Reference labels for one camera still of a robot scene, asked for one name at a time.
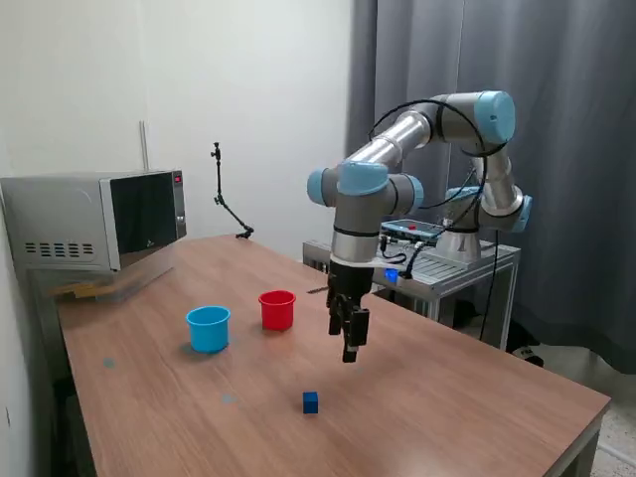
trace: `gray curtain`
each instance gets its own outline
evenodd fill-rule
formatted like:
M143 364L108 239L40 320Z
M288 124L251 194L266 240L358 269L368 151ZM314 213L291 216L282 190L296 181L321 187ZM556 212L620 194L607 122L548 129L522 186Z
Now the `gray curtain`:
M636 373L636 1L360 0L357 9L349 147L399 102L508 91L515 176L535 197L526 232L503 236L523 250L513 318L544 343L586 347ZM447 145L404 164L428 203L468 167Z

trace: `robotic arm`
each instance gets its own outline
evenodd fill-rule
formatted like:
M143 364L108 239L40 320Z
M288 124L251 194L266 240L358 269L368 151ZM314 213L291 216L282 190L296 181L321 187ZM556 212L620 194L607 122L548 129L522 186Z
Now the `robotic arm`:
M515 185L505 152L514 131L515 105L503 91L436 96L432 103L418 104L401 114L393 126L336 168L309 176L309 198L336 208L327 306L329 333L344 334L344 362L355 362L358 347L367 342L369 310L361 308L360 302L371 291L374 268L395 267L377 258L383 217L414 212L424 197L417 179L389 174L389 167L431 141L459 143L476 151L472 160L480 181L486 169L481 197L475 201L479 188L469 188L449 202L446 232L437 247L445 253L460 252L456 234L474 229L477 216L480 224L499 230L516 232L525 225L532 198ZM466 213L473 206L480 210Z

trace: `blue cup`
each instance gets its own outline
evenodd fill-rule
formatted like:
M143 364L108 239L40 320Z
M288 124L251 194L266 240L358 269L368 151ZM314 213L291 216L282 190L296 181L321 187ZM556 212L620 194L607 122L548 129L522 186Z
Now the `blue cup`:
M199 353L217 353L230 340L230 310L225 306L202 306L190 311L186 321L190 325L190 344Z

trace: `blue joint cap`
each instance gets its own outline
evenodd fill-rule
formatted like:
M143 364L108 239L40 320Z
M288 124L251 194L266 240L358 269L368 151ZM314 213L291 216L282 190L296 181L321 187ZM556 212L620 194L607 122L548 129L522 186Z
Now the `blue joint cap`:
M413 205L407 214L413 214L424 202L424 188L416 177L405 174L413 185Z
M526 225L528 224L528 219L530 218L530 210L533 207L533 198L532 196L524 196L524 203L521 206L521 213L517 218L517 221L513 225L510 232L519 233L523 232L526 229Z
M309 200L319 206L325 205L325 199L322 197L322 175L326 169L316 169L307 178L307 195Z
M457 194L458 190L459 190L459 187L453 187L451 189L448 189L446 191L446 197L444 199L445 200L450 199L455 194ZM455 197L453 201L459 201L460 199L464 199L465 197L474 196L478 192L479 192L479 186L464 187L464 189L462 189L462 191L459 194L457 194L457 197Z
M338 192L346 196L368 196L389 183L389 169L384 164L344 162L340 166Z
M484 140L493 144L508 142L515 133L515 103L504 91L484 91L474 106L477 128Z

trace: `blue cube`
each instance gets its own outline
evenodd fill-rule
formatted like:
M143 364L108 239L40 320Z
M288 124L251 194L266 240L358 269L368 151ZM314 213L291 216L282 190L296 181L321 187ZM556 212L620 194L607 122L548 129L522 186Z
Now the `blue cube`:
M302 394L302 412L303 414L318 413L318 393L312 391Z
M398 283L399 271L395 268L385 269L385 278L391 283Z

